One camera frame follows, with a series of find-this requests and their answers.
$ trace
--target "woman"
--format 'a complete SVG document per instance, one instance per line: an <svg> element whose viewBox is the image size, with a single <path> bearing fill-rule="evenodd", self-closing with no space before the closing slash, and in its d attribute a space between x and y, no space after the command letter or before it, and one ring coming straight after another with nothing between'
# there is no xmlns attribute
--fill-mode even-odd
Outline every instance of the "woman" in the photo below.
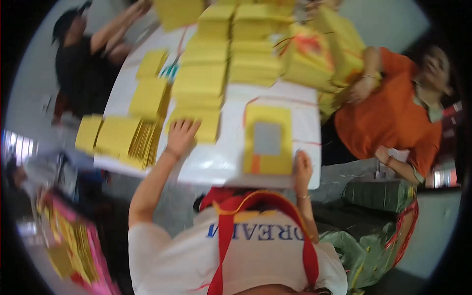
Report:
<svg viewBox="0 0 472 295"><path fill-rule="evenodd" d="M59 41L56 74L61 91L75 114L103 114L121 65L131 46L123 43L130 26L146 14L151 4L139 0L92 36L84 35L87 20L81 9L66 11L54 25L53 42Z"/></svg>
<svg viewBox="0 0 472 295"><path fill-rule="evenodd" d="M165 152L138 186L129 209L129 265L137 295L252 295L312 293L345 295L347 278L333 245L319 243L308 195L312 165L296 156L297 207L267 191L215 195L194 227L174 239L152 223L170 171L185 155L200 122L173 122ZM244 211L261 207L278 210Z"/></svg>
<svg viewBox="0 0 472 295"><path fill-rule="evenodd" d="M383 72L374 89L375 73ZM321 164L333 165L377 157L414 184L424 182L441 141L443 94L450 95L449 61L434 46L421 67L386 48L368 47L364 74L350 98L321 128ZM409 150L407 163L388 154Z"/></svg>

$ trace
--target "black t-shirt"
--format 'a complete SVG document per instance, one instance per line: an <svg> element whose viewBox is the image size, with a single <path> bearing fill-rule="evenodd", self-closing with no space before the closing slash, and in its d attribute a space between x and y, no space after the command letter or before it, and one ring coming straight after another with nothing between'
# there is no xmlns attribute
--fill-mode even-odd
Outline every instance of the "black t-shirt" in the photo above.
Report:
<svg viewBox="0 0 472 295"><path fill-rule="evenodd" d="M56 54L60 89L80 115L103 114L119 72L119 67L104 54L105 46L93 55L90 53L90 40L90 36L84 36L72 46L60 45Z"/></svg>

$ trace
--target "white table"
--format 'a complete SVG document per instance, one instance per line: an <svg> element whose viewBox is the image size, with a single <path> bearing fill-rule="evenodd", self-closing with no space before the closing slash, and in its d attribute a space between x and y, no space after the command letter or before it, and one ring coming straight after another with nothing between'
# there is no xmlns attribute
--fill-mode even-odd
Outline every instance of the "white table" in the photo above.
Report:
<svg viewBox="0 0 472 295"><path fill-rule="evenodd" d="M179 43L182 43L182 48L185 48L195 31L195 25L187 29L180 28L171 33L164 33L160 27L144 42L141 42L127 57L122 67L111 91L104 116L127 115L131 99L137 87L135 75L147 51L167 48L169 58L164 65L165 68L174 61ZM219 137L216 144L197 145L175 167L169 179L196 185L232 185L261 188L291 187L291 176L242 173L244 150L243 112L246 104L256 97L259 98L251 103L280 105L292 110L293 154L298 149L304 149L310 155L313 164L313 176L309 183L309 189L319 187L321 137L316 91L280 79L271 88L249 84L228 84L226 86L225 103L221 109ZM168 115L174 107L175 102L171 100ZM167 135L162 133L157 151L158 157L163 152L166 143ZM135 177L144 177L150 171L150 168L146 171L140 171L122 164L117 159L98 155L94 158L94 166Z"/></svg>

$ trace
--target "orange t-shirt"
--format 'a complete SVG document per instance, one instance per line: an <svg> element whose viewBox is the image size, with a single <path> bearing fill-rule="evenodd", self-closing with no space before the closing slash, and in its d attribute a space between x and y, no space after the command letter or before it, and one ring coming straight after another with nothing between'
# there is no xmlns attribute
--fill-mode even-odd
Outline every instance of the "orange t-shirt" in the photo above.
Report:
<svg viewBox="0 0 472 295"><path fill-rule="evenodd" d="M426 177L441 141L441 122L413 102L418 68L406 56L380 48L382 85L361 103L346 104L335 115L336 131L358 159L372 158L380 145L410 150L408 162Z"/></svg>

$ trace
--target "white t-shirt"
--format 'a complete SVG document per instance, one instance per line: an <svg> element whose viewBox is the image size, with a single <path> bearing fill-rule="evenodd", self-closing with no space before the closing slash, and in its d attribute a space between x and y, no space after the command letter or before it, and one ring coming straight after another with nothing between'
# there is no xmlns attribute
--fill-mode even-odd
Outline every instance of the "white t-shirt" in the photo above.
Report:
<svg viewBox="0 0 472 295"><path fill-rule="evenodd" d="M194 227L174 239L152 223L128 233L129 268L136 295L206 295L219 265L218 217L201 212ZM346 295L347 277L332 244L314 245L319 276L316 287ZM269 211L235 223L223 262L223 295L282 284L301 291L308 284L303 267L303 233L292 219Z"/></svg>

